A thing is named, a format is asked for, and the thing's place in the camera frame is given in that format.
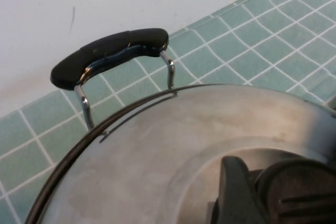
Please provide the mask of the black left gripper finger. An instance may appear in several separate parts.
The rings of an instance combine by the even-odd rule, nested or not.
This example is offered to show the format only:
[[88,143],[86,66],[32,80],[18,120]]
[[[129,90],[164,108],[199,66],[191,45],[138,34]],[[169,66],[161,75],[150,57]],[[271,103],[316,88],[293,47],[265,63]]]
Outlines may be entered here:
[[219,183],[219,222],[256,223],[256,204],[246,164],[223,157]]

